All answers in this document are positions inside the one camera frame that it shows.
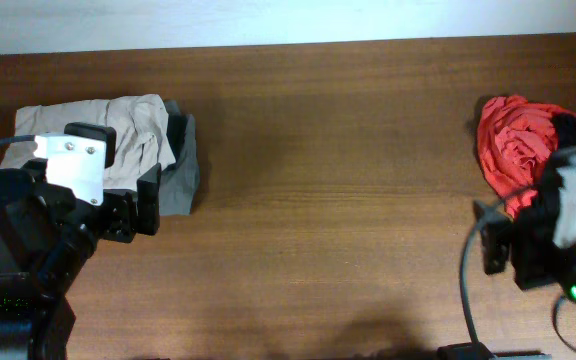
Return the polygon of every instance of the wooden table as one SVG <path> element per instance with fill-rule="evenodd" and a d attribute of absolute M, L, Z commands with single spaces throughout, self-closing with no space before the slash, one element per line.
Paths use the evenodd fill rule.
<path fill-rule="evenodd" d="M 196 116 L 201 189 L 156 237 L 100 244 L 68 294 L 72 359 L 434 350 L 468 340 L 459 253 L 472 200 L 494 198 L 478 109 L 576 111 L 576 35 L 4 56 L 0 137 L 24 105 L 146 93 Z M 560 290 L 486 277 L 478 251 L 480 339 L 575 358 L 550 324 Z"/>

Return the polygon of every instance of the crumpled red fabric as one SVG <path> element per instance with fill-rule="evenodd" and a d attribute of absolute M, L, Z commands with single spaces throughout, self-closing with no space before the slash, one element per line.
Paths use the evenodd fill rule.
<path fill-rule="evenodd" d="M 560 106 L 529 103 L 524 97 L 495 97 L 483 108 L 477 129 L 477 151 L 486 181 L 501 197 L 538 181 L 558 138 L 550 119 L 568 113 Z M 530 206 L 536 191 L 529 190 L 506 202 L 515 218 Z"/>

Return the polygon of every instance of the green led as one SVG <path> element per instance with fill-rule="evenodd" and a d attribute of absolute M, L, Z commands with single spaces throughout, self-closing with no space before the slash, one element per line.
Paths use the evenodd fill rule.
<path fill-rule="evenodd" d="M 570 288 L 570 296 L 576 301 L 576 286 Z"/>

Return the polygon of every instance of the wood grain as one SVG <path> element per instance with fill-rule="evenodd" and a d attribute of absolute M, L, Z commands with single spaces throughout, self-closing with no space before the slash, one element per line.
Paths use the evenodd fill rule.
<path fill-rule="evenodd" d="M 196 116 L 201 189 L 156 237 L 99 246 L 68 296 L 72 359 L 432 350 L 467 341 L 458 258 L 471 201 L 493 199 L 477 109 L 576 111 L 576 35 L 2 56 L 0 137 L 21 106 L 145 93 Z M 557 288 L 522 293 L 478 253 L 469 278 L 491 349 L 575 358 Z"/>

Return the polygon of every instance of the cloth pile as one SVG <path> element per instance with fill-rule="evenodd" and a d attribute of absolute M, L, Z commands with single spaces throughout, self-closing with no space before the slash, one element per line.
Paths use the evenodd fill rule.
<path fill-rule="evenodd" d="M 518 95 L 489 100 L 477 129 L 484 177 L 500 197 L 535 184 L 550 154 L 575 145 L 575 113 L 557 105 L 530 103 Z M 529 190 L 510 199 L 506 212 L 515 218 L 535 195 Z"/>
<path fill-rule="evenodd" d="M 104 171 L 105 189 L 137 189 L 137 179 L 156 163 L 162 169 L 160 215 L 188 215 L 199 187 L 195 119 L 175 101 L 159 95 L 87 100 L 17 110 L 15 135 L 63 132 L 66 124 L 86 122 L 117 132 L 115 163 Z M 33 158 L 34 143 L 8 148 L 0 168 L 20 168 Z"/>

